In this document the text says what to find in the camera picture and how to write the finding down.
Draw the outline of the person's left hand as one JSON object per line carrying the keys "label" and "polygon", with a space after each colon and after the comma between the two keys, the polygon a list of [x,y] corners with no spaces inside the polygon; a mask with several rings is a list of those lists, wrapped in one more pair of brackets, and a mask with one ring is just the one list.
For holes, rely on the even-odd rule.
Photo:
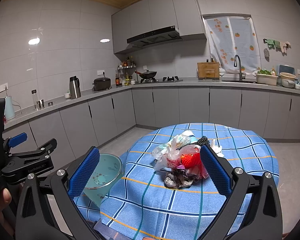
{"label": "person's left hand", "polygon": [[10,224],[4,219],[4,215],[2,213],[3,209],[8,207],[12,200],[12,196],[7,188],[3,189],[0,193],[0,223],[4,227],[4,229],[13,236],[14,231]]}

